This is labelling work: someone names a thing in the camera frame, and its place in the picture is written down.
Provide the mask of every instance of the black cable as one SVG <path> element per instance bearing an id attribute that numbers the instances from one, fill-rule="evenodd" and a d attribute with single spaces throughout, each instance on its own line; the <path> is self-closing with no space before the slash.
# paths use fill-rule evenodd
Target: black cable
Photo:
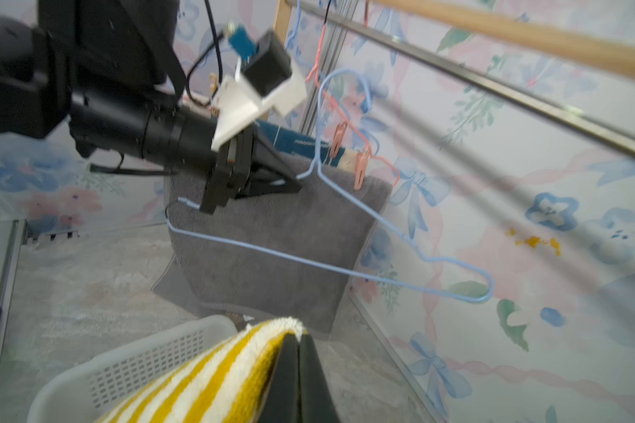
<path id="1" fill-rule="evenodd" d="M 177 204 L 178 202 L 179 202 L 179 200 L 171 200 L 171 201 L 169 202 L 169 204 L 168 204 L 167 206 L 165 206 L 165 207 L 164 207 L 164 218 L 165 218 L 165 219 L 169 220 L 169 215 L 167 215 L 167 211 L 168 211 L 168 209 L 169 209 L 171 206 L 173 206 L 173 205 Z"/>
<path id="2" fill-rule="evenodd" d="M 118 166 L 115 166 L 115 168 L 119 169 L 124 162 L 125 162 L 125 153 L 120 153 L 120 163 L 118 163 Z"/>
<path id="3" fill-rule="evenodd" d="M 209 102 L 211 102 L 211 99 L 214 97 L 214 94 L 216 94 L 217 90 L 219 89 L 219 85 L 217 85 L 217 90 L 214 90 L 214 93 L 212 93 L 212 95 L 210 96 L 210 100 L 207 103 L 202 103 L 200 100 L 194 98 L 193 95 L 191 94 L 191 91 L 190 91 L 190 80 L 193 77 L 193 73 L 195 73 L 195 69 L 198 68 L 200 63 L 202 63 L 204 58 L 207 57 L 207 55 L 209 54 L 210 51 L 212 51 L 214 46 L 215 45 L 219 45 L 219 42 L 220 42 L 221 38 L 223 38 L 223 32 L 220 33 L 220 34 L 216 34 L 216 32 L 213 32 L 212 34 L 214 34 L 214 38 L 212 39 L 212 42 L 209 43 L 209 45 L 202 52 L 200 57 L 198 57 L 198 59 L 195 61 L 195 63 L 193 63 L 193 67 L 188 71 L 188 75 L 186 75 L 186 94 L 188 94 L 188 98 L 190 98 L 191 101 L 193 101 L 195 104 L 197 104 L 198 106 L 201 106 L 201 107 L 208 106 Z"/>
<path id="4" fill-rule="evenodd" d="M 209 4 L 209 0 L 204 0 L 204 5 L 207 7 L 207 18 L 209 18 L 209 27 L 212 30 L 212 36 L 217 33 L 217 29 L 214 26 L 214 16 L 212 16 L 212 6 Z M 217 50 L 217 62 L 219 64 L 219 84 L 223 80 L 223 63 L 221 62 L 221 50 L 219 48 L 219 40 L 213 38 L 214 48 Z"/>
<path id="5" fill-rule="evenodd" d="M 327 15 L 329 14 L 329 6 L 332 4 L 332 0 L 329 0 L 329 2 L 327 2 L 327 10 L 324 12 L 324 23 L 323 25 L 327 25 Z"/>
<path id="6" fill-rule="evenodd" d="M 169 176 L 171 172 L 166 171 L 146 171 L 144 169 L 121 169 L 119 167 L 107 167 L 99 165 L 89 165 L 89 173 L 105 174 L 125 174 L 128 176 Z"/>

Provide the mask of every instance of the clothespin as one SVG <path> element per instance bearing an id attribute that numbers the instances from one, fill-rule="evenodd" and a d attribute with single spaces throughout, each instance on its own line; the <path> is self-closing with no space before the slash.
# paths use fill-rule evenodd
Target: clothespin
<path id="1" fill-rule="evenodd" d="M 212 98 L 212 97 L 214 97 L 214 94 L 217 92 L 217 89 L 219 89 L 219 78 L 218 78 L 218 76 L 215 75 L 214 73 L 210 73 L 209 74 L 209 82 L 210 82 L 209 83 L 209 93 L 210 93 L 209 97 Z M 209 110 L 212 112 L 212 114 L 214 116 L 218 116 L 219 115 L 219 109 L 210 106 Z"/>
<path id="2" fill-rule="evenodd" d="M 332 145 L 329 148 L 329 156 L 331 158 L 337 158 L 339 149 L 341 148 L 341 144 L 343 143 L 343 136 L 346 134 L 347 128 L 348 124 L 346 122 L 339 123 L 339 125 L 337 126 L 337 130 L 334 132 Z"/>
<path id="3" fill-rule="evenodd" d="M 364 2 L 364 20 L 363 21 L 364 21 L 364 23 L 363 23 L 364 27 L 367 28 L 367 26 L 369 26 L 368 25 L 368 22 L 369 22 L 369 0 L 366 0 Z"/>
<path id="4" fill-rule="evenodd" d="M 362 188 L 364 182 L 364 175 L 367 173 L 367 164 L 369 163 L 369 154 L 366 152 L 359 152 L 356 156 L 356 183 L 355 190 Z"/>

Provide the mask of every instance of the yellow stain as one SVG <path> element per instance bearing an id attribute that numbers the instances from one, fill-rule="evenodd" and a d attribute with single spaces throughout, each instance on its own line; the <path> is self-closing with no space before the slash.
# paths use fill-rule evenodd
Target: yellow stain
<path id="1" fill-rule="evenodd" d="M 530 239 L 525 240 L 524 243 L 535 249 L 537 244 L 543 244 L 544 242 L 538 236 L 532 236 Z"/>
<path id="2" fill-rule="evenodd" d="M 560 243 L 555 238 L 550 239 L 550 246 L 555 249 L 555 254 L 560 257 L 560 255 L 562 254 L 562 252 L 560 251 Z"/>

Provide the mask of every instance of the blue flower pattern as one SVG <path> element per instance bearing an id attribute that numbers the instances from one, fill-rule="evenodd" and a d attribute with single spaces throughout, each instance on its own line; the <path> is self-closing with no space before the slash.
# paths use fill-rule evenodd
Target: blue flower pattern
<path id="1" fill-rule="evenodd" d="M 527 210 L 525 217 L 539 225 L 564 232 L 576 227 L 574 212 L 577 209 L 578 201 L 575 198 L 560 198 L 549 192 L 542 192 L 533 199 L 533 205 Z"/>
<path id="2" fill-rule="evenodd" d="M 565 98 L 592 91 L 597 88 L 598 85 L 595 80 L 586 76 L 584 70 L 581 68 L 565 68 L 559 72 L 557 78 L 564 81 L 562 96 Z"/>
<path id="3" fill-rule="evenodd" d="M 426 388 L 426 397 L 433 407 L 447 416 L 447 409 L 442 401 L 440 386 L 444 386 L 451 398 L 465 398 L 473 393 L 473 387 L 461 373 L 447 367 L 447 364 L 437 356 L 435 347 L 425 334 L 417 332 L 409 342 L 421 360 L 407 364 L 407 369 L 415 376 L 430 375 Z"/>
<path id="4" fill-rule="evenodd" d="M 153 191 L 155 191 L 155 195 L 161 197 L 164 195 L 164 181 L 157 181 L 153 184 Z"/>
<path id="5" fill-rule="evenodd" d="M 378 154 L 381 148 L 381 142 L 373 133 L 385 132 L 388 130 L 388 126 L 385 123 L 381 122 L 379 119 L 371 118 L 369 116 L 363 116 L 360 119 L 359 125 L 357 125 L 357 129 L 370 143 L 374 145 L 374 155 Z M 360 137 L 353 137 L 353 147 L 364 147 L 364 143 L 362 142 Z"/>
<path id="6" fill-rule="evenodd" d="M 51 232 L 59 224 L 59 216 L 43 215 L 39 219 L 28 221 L 30 235 L 37 237 L 41 233 Z"/>
<path id="7" fill-rule="evenodd" d="M 435 207 L 447 198 L 452 191 L 452 187 L 449 182 L 442 178 L 430 177 L 419 171 L 416 162 L 408 158 L 398 158 L 395 161 L 395 167 L 400 172 L 400 181 L 404 181 L 404 183 L 391 197 L 391 203 L 399 206 L 407 198 L 410 198 L 407 212 L 407 229 L 409 237 L 414 239 L 417 228 L 428 232 L 428 226 L 421 214 L 418 195 L 421 194 L 426 204 L 430 207 Z"/>
<path id="8" fill-rule="evenodd" d="M 308 27 L 308 20 L 304 17 L 301 18 L 301 20 L 298 22 L 298 29 L 305 31 L 306 28 Z M 298 50 L 298 46 L 296 45 L 296 37 L 293 37 L 292 35 L 294 34 L 294 27 L 292 26 L 291 28 L 289 28 L 289 31 L 287 32 L 287 50 L 288 51 L 293 51 L 294 48 L 296 48 L 296 56 L 300 56 L 299 50 Z"/>
<path id="9" fill-rule="evenodd" d="M 635 176 L 635 160 L 622 158 L 620 160 L 610 160 L 609 162 L 594 163 L 588 166 L 589 171 L 603 173 L 597 186 L 607 185 L 611 182 L 622 181 L 623 179 Z"/>
<path id="10" fill-rule="evenodd" d="M 550 95 L 554 90 L 549 79 L 559 71 L 561 66 L 562 62 L 559 60 L 551 61 L 548 57 L 541 56 L 533 65 L 520 66 L 520 83 L 531 92 L 544 96 Z"/>
<path id="11" fill-rule="evenodd" d="M 386 271 L 393 262 L 393 245 L 386 231 L 377 227 L 372 234 L 372 241 L 362 255 L 360 264 L 374 271 Z"/>
<path id="12" fill-rule="evenodd" d="M 593 257 L 602 263 L 628 263 L 635 257 L 635 212 L 612 208 L 601 219 L 586 222 L 584 228 Z"/>
<path id="13" fill-rule="evenodd" d="M 294 128 L 294 119 L 298 118 L 298 112 L 296 112 L 296 110 L 292 110 L 291 112 L 289 112 L 287 114 L 287 116 L 284 117 L 284 121 L 287 122 L 287 126 L 289 128 Z"/>
<path id="14" fill-rule="evenodd" d="M 32 188 L 39 191 L 56 191 L 72 174 L 60 174 L 66 168 L 69 157 L 54 153 L 41 141 L 21 149 L 5 152 L 0 157 L 0 191 L 22 192 Z"/>
<path id="15" fill-rule="evenodd" d="M 397 37 L 401 42 L 406 43 L 407 38 L 405 37 L 405 34 L 402 31 L 402 25 L 400 24 L 400 12 L 392 10 L 389 7 L 385 7 L 383 9 L 381 14 L 379 15 L 379 19 L 377 19 L 376 23 L 374 24 L 374 29 L 383 32 L 386 26 L 388 26 L 388 22 L 391 23 L 390 34 L 393 37 Z M 358 38 L 352 45 L 353 55 L 356 55 L 366 42 L 366 38 Z M 398 53 L 391 50 L 391 65 L 395 65 L 397 56 Z"/>
<path id="16" fill-rule="evenodd" d="M 383 80 L 383 69 L 384 66 L 381 62 L 377 63 L 376 65 L 372 64 L 372 62 L 367 62 L 364 65 L 364 72 L 362 72 L 362 75 L 364 76 L 364 79 L 367 80 L 367 84 L 369 85 L 369 89 L 371 90 L 373 99 L 388 97 L 388 86 L 381 83 L 381 80 Z M 357 81 L 356 92 L 358 94 L 364 92 L 364 86 L 359 80 Z M 367 102 L 362 102 L 360 108 L 362 109 L 363 113 L 371 112 L 371 109 L 367 105 Z"/>
<path id="17" fill-rule="evenodd" d="M 602 286 L 597 292 L 585 295 L 585 312 L 590 315 L 603 316 L 605 299 L 611 298 L 628 309 L 635 310 L 635 274 L 621 277 Z M 620 318 L 604 319 L 609 324 L 605 334 L 615 343 L 629 348 L 635 348 L 635 331 L 627 330 L 626 324 Z"/>
<path id="18" fill-rule="evenodd" d="M 190 41 L 195 36 L 195 21 L 200 17 L 200 8 L 193 4 L 193 0 L 183 0 L 177 15 L 177 37 Z"/>

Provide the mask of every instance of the white laundry basket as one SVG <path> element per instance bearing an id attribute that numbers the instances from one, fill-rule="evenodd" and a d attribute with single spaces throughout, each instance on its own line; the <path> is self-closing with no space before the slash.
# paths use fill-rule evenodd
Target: white laundry basket
<path id="1" fill-rule="evenodd" d="M 45 385 L 27 422 L 92 423 L 122 398 L 236 333 L 229 318 L 210 316 L 105 352 Z"/>

